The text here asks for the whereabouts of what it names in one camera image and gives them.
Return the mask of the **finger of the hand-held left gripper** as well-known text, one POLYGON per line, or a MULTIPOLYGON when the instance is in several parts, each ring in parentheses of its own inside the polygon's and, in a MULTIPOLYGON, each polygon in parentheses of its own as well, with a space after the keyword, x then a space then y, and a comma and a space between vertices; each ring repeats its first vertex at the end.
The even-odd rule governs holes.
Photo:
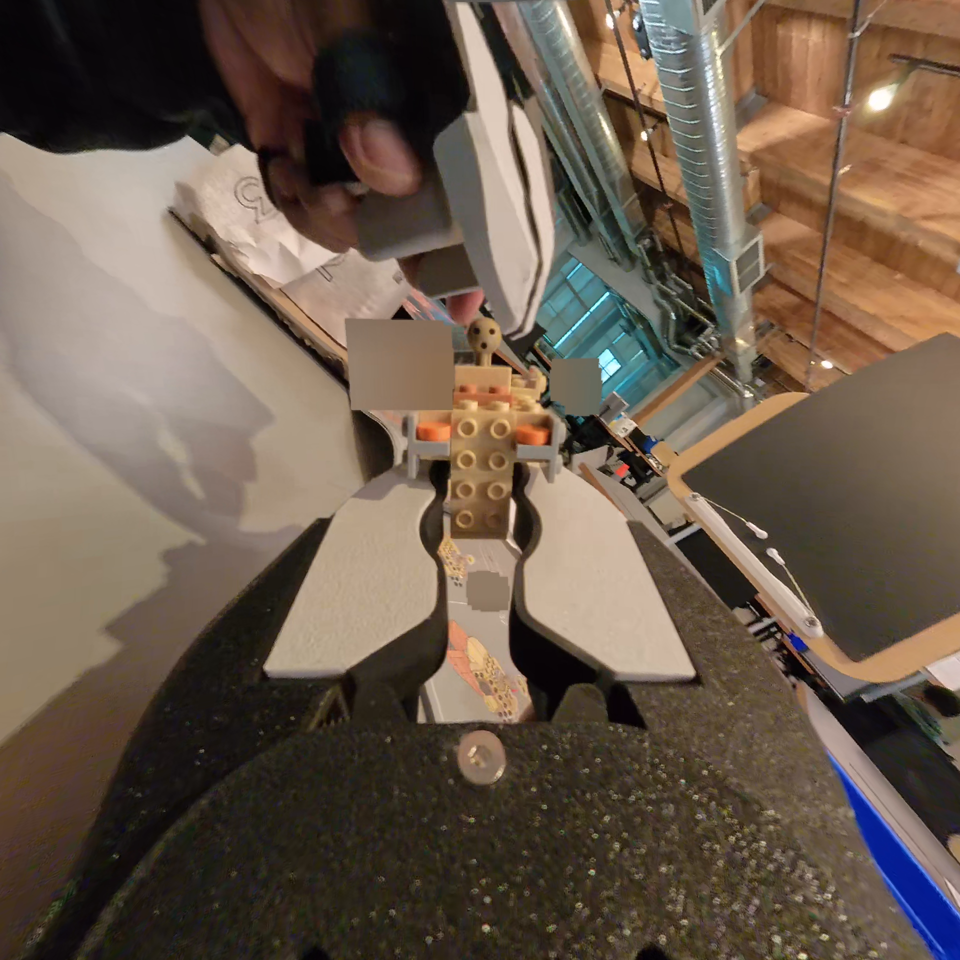
POLYGON ((465 92, 434 159, 465 255, 505 334, 526 334, 543 294, 539 108, 492 3, 441 2, 465 92))
POLYGON ((535 246, 534 279, 522 322, 509 338, 527 336, 534 327, 555 256, 555 193, 544 135, 544 113, 537 98, 510 103, 510 133, 535 246))

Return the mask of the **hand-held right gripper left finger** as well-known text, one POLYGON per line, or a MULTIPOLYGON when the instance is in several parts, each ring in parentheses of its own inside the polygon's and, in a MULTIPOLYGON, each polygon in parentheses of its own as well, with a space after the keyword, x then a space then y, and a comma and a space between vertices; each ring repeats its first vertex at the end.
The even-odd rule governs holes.
POLYGON ((331 517, 264 671, 271 679, 330 679, 426 621, 439 598, 421 522, 434 503, 428 475, 391 469, 331 517))

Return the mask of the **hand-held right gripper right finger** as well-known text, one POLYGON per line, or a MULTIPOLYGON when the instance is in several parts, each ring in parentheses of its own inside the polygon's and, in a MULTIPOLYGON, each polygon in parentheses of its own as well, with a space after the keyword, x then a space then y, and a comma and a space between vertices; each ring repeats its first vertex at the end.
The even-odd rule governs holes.
POLYGON ((516 498, 531 534, 514 610, 561 650, 615 682, 674 683, 695 668, 628 520, 571 471, 530 468, 516 498))

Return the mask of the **tan brick vehicle model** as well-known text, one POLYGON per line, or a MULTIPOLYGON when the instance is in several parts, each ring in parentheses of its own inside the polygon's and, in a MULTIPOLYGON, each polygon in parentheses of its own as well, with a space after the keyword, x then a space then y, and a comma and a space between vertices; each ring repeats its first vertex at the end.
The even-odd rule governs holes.
POLYGON ((539 367, 519 373, 495 364, 503 337, 494 319, 478 314, 465 336, 474 362, 454 366, 449 407, 404 416, 406 471, 416 479, 425 462, 448 462, 450 536, 506 541, 516 467, 554 481, 566 427, 542 404, 548 380, 539 367))

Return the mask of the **person's left forearm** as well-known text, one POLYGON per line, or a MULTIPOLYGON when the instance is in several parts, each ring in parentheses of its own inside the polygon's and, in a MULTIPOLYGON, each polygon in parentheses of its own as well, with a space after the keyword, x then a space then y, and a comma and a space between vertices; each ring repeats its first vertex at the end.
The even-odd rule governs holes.
POLYGON ((196 1, 3 1, 1 131, 53 154, 249 145, 196 1))

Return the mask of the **grey desk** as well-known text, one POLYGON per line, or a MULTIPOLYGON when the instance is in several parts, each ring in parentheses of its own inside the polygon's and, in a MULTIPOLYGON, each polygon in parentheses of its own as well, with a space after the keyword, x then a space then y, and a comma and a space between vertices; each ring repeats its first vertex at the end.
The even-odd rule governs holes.
POLYGON ((204 154, 2 137, 2 958, 186 648, 390 464, 387 431, 169 214, 204 154))

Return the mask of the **person's left hand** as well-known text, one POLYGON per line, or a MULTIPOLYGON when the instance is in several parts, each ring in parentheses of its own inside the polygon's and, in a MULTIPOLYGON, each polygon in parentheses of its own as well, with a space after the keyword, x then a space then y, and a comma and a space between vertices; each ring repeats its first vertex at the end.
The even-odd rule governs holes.
POLYGON ((334 253, 358 243, 358 199, 311 183, 305 124, 317 116, 313 67, 342 35, 373 27, 363 1, 201 1, 204 39, 253 150, 274 206, 291 227, 334 253))

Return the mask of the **wood-edged long table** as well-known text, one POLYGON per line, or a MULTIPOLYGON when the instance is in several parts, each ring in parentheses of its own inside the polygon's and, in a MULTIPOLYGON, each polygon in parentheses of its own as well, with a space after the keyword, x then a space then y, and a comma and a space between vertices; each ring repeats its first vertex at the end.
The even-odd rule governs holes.
POLYGON ((664 531, 654 513, 642 503, 629 486, 623 484, 618 478, 608 476, 585 462, 579 462, 574 472, 612 503, 628 521, 641 522, 654 532, 664 531))

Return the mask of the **grey instruction booklet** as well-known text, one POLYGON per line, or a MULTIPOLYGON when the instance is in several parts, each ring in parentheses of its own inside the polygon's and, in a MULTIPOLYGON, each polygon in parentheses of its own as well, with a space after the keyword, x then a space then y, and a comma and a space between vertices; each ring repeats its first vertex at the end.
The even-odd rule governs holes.
POLYGON ((424 685, 418 718, 435 723, 522 721, 530 712, 526 678, 510 654, 511 541, 445 534, 438 557, 446 577, 447 646, 424 685))

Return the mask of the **metal ceiling pipes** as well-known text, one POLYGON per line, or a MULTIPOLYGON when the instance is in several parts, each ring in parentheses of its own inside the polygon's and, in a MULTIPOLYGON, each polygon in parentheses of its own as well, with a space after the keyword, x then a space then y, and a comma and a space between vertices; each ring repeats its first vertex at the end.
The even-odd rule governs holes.
POLYGON ((672 269, 659 235, 645 226, 638 232, 635 243, 636 267, 651 289, 661 320, 659 336, 664 347, 673 356, 696 361, 722 358, 713 315, 698 299, 690 282, 672 269))

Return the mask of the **wood-rimmed black panel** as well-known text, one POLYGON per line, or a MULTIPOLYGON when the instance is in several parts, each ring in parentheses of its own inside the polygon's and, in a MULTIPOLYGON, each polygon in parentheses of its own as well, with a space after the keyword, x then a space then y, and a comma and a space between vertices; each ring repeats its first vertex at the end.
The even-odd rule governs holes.
POLYGON ((823 663, 882 685, 959 648, 959 339, 894 353, 813 393, 763 401, 678 455, 670 491, 765 530, 822 623, 823 663))

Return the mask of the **blue plastic bin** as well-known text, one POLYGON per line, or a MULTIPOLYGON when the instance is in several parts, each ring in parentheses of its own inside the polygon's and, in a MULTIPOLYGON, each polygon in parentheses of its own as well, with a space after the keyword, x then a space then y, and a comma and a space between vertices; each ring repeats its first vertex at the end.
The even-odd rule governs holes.
POLYGON ((933 958, 959 958, 959 912, 954 893, 944 893, 893 824, 831 756, 858 829, 883 881, 933 958))

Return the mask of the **large window wall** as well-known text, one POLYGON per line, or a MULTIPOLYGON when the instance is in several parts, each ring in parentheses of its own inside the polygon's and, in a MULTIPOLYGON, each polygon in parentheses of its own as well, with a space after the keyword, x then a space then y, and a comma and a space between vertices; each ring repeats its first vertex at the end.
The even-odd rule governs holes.
POLYGON ((553 267, 536 315, 537 349, 548 360, 595 358, 607 380, 648 363, 654 353, 643 316, 573 256, 553 267))

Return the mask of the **silver ventilation duct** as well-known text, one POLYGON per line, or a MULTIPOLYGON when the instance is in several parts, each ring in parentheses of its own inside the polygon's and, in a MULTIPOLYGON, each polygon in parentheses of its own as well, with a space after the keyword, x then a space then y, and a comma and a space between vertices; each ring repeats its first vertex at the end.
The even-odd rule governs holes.
POLYGON ((645 222, 632 175, 567 2, 495 2, 550 140, 610 259, 630 272, 645 222))
POLYGON ((766 264, 762 234, 746 217, 725 3, 640 6, 718 335, 747 385, 758 355, 752 291, 766 264))

